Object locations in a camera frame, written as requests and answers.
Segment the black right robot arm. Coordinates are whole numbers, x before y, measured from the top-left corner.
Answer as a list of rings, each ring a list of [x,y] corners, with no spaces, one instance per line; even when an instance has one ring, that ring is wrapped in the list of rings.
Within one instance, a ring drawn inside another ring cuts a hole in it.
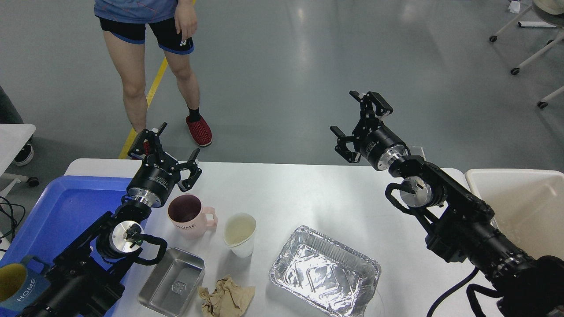
[[[422,156],[412,155],[383,118],[393,108],[376,92],[350,95],[359,103],[359,121],[346,136],[337,126],[336,152],[349,163],[364,157],[378,171],[400,183],[389,183],[385,196],[404,214],[413,215],[427,232],[427,249],[447,263],[469,260],[473,271],[445,291],[427,312],[465,286],[471,310],[483,317],[477,293],[497,299],[504,317],[561,317],[563,261],[546,255],[534,259],[510,241],[491,221],[492,207]]]

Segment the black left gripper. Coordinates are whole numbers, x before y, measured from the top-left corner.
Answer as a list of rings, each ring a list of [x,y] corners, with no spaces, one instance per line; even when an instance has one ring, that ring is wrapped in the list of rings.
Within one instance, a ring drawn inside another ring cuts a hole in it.
[[[162,207],[175,184],[181,192],[191,190],[203,172],[197,160],[199,148],[193,150],[189,160],[184,163],[178,163],[174,157],[165,154],[160,136],[166,127],[167,123],[164,122],[158,128],[143,129],[135,136],[128,150],[131,160],[143,162],[127,186],[127,194],[129,197],[142,193],[149,196],[151,207]],[[182,179],[181,172],[186,170],[189,171],[189,176]]]

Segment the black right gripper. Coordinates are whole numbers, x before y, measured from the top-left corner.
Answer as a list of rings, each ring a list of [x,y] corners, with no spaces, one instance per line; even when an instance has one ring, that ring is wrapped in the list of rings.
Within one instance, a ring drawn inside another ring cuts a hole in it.
[[[351,90],[349,94],[360,105],[360,119],[349,136],[338,126],[330,126],[337,137],[335,151],[350,164],[359,163],[362,156],[375,170],[389,169],[407,150],[405,142],[383,124],[393,107],[377,92]]]

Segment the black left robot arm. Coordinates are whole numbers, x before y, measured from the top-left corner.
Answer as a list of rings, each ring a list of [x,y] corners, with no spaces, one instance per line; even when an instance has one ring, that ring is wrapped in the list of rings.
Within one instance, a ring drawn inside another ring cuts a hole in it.
[[[192,189],[203,172],[199,149],[179,162],[163,150],[157,129],[144,129],[129,149],[141,166],[127,186],[122,204],[87,227],[45,271],[49,286],[32,297],[20,317],[102,317],[122,297],[123,277],[133,264],[155,265],[164,257],[167,242],[143,232],[142,222],[155,207],[162,207],[178,187]]]

